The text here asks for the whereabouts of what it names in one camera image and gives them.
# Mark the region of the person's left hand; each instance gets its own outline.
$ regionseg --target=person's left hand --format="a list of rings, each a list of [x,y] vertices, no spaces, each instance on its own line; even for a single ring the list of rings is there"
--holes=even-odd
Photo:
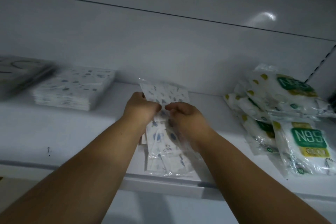
[[[126,104],[123,116],[147,125],[161,108],[160,104],[147,101],[142,92],[134,92]]]

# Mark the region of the stack of patterned packages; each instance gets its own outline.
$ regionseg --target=stack of patterned packages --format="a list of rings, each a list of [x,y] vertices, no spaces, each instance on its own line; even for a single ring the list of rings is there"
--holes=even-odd
[[[182,140],[178,130],[169,119],[165,106],[171,102],[189,102],[188,91],[166,83],[141,81],[141,89],[148,101],[162,105],[162,110],[147,125],[142,143],[148,146],[145,171],[159,176],[185,176],[193,170],[190,146]]]
[[[54,70],[54,64],[46,60],[0,57],[0,99],[18,93]]]
[[[115,71],[93,67],[61,69],[33,90],[35,103],[89,111],[115,78]]]
[[[328,119],[336,115],[311,86],[261,64],[224,99],[254,153],[279,152],[284,169],[294,174],[336,175],[336,126]]]

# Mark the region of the person's right arm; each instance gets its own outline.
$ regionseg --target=person's right arm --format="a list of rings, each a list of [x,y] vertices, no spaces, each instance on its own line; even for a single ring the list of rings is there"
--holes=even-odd
[[[240,224],[330,223],[217,134],[196,107],[177,102],[166,109],[203,157]]]

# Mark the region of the person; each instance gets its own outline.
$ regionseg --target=person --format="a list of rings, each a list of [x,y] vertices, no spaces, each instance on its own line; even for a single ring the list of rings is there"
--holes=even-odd
[[[123,116],[0,214],[0,223],[102,222],[146,125],[161,109],[136,92]],[[187,103],[166,106],[207,164],[240,224],[326,224],[317,211],[256,166]]]

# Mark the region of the lower shelf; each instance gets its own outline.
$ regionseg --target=lower shelf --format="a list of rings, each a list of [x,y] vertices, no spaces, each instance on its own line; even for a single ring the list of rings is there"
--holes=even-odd
[[[120,118],[127,100],[140,90],[137,85],[114,83],[102,103],[90,112],[38,106],[28,92],[1,102],[0,176],[42,179]],[[254,156],[245,142],[244,129],[222,97],[190,93],[190,100],[212,128],[292,192],[305,198],[336,200],[336,176],[284,178],[266,156]],[[144,167],[145,153],[138,146],[121,188],[221,199],[206,167],[198,167],[191,177],[183,178],[148,176]]]

